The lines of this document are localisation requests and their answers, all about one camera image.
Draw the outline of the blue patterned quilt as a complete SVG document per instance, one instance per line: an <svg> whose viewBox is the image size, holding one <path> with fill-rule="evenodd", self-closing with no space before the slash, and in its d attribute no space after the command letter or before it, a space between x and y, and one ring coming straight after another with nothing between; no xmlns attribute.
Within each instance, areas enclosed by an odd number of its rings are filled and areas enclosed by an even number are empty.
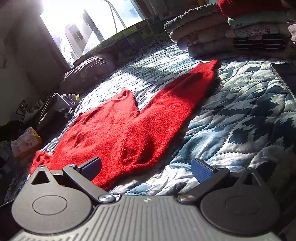
<svg viewBox="0 0 296 241"><path fill-rule="evenodd" d="M197 185L190 162L199 158L232 172L255 168L272 192L295 192L295 104L271 69L273 59L219 55L218 86L191 117L158 165L123 179L112 194L180 194ZM75 115L119 93L135 96L139 108L198 63L174 44L144 49L82 96Z"/></svg>

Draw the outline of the purple pillow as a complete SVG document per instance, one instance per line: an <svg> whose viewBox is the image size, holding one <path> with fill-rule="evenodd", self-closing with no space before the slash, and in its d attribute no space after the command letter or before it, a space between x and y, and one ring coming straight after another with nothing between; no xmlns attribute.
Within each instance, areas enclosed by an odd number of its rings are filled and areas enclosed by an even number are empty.
<svg viewBox="0 0 296 241"><path fill-rule="evenodd" d="M82 94L115 70L109 54L98 54L66 72L59 86L60 94Z"/></svg>

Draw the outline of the black smartphone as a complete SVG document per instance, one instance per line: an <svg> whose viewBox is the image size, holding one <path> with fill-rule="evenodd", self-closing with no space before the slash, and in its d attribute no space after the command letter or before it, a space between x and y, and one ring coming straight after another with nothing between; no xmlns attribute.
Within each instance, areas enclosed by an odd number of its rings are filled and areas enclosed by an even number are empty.
<svg viewBox="0 0 296 241"><path fill-rule="evenodd" d="M271 63L273 73L282 81L295 103L296 92L296 64L295 63Z"/></svg>

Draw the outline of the pink folded garment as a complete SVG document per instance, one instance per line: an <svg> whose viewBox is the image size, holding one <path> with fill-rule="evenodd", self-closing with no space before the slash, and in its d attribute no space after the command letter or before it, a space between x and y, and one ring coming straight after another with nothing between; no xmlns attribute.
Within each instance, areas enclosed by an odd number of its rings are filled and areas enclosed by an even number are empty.
<svg viewBox="0 0 296 241"><path fill-rule="evenodd" d="M32 127L29 127L16 140L11 141L11 150L14 157L20 159L36 150L41 143L41 137Z"/></svg>

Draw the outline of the folded children's clothes stack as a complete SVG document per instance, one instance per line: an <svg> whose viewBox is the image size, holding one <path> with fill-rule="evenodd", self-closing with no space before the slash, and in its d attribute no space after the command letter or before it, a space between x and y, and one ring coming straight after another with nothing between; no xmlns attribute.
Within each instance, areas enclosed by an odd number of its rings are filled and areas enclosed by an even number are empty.
<svg viewBox="0 0 296 241"><path fill-rule="evenodd" d="M283 52L291 33L281 1L218 1L237 51Z"/></svg>

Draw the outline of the colourful foam play mat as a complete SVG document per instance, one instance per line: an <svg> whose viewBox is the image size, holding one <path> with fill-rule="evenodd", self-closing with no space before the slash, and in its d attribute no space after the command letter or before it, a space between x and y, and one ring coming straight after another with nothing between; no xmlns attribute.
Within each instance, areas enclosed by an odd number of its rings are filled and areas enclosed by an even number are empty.
<svg viewBox="0 0 296 241"><path fill-rule="evenodd" d="M142 20L91 48L74 61L74 66L100 53L132 54L152 42L168 39L169 34L165 32L164 24L172 19L172 16L155 16Z"/></svg>

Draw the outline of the grey folded clothes pile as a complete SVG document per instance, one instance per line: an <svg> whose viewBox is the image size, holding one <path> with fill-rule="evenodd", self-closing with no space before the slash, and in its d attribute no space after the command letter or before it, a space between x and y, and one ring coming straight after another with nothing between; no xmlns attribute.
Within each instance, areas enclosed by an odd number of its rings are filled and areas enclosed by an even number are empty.
<svg viewBox="0 0 296 241"><path fill-rule="evenodd" d="M80 101L79 94L52 94L41 111L37 132L53 132L66 125Z"/></svg>

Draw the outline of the red knit sweater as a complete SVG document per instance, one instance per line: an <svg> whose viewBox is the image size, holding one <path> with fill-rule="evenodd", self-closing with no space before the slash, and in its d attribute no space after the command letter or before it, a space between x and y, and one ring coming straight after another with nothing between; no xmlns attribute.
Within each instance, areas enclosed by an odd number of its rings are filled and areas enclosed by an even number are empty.
<svg viewBox="0 0 296 241"><path fill-rule="evenodd" d="M218 63L199 63L162 88L143 109L137 107L133 93L123 88L108 101L80 114L52 154L37 151L30 171L40 165L58 170L99 157L101 171L92 182L107 191L120 179L153 168L204 101Z"/></svg>

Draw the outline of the folded towel stack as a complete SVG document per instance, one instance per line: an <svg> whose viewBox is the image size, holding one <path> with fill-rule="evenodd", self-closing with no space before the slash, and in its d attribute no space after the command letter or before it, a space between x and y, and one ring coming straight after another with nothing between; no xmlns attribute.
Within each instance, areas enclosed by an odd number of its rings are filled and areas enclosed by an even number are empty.
<svg viewBox="0 0 296 241"><path fill-rule="evenodd" d="M192 58L234 51L233 39L225 36L230 30L227 17L217 3L188 9L164 24L172 42L187 50Z"/></svg>

